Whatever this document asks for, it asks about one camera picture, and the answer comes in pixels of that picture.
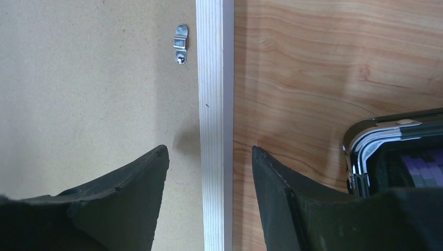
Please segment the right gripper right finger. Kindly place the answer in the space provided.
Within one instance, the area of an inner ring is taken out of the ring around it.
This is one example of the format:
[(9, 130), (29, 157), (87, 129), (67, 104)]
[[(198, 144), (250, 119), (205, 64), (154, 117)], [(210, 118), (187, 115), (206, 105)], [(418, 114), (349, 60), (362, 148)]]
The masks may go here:
[(267, 250), (442, 250), (442, 189), (349, 195), (252, 148)]

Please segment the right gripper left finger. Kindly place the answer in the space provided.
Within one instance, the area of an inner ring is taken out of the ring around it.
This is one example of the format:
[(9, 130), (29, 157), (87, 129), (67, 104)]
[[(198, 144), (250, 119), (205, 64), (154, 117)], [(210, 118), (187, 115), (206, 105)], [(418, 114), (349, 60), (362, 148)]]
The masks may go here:
[(159, 145), (56, 196), (1, 196), (1, 250), (151, 250), (168, 168)]

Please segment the wooden backing board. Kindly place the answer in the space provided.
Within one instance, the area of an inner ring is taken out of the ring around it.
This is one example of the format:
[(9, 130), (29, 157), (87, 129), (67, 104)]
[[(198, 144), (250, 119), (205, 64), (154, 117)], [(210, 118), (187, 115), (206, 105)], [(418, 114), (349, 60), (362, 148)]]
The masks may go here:
[(203, 250), (194, 1), (1, 1), (1, 194), (168, 147), (153, 250)]

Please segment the light wooden picture frame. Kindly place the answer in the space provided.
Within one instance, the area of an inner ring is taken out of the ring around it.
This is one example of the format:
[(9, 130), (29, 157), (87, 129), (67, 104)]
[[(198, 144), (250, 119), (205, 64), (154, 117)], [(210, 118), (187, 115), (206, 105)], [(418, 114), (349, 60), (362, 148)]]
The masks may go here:
[(196, 1), (205, 250), (233, 249), (234, 1)]

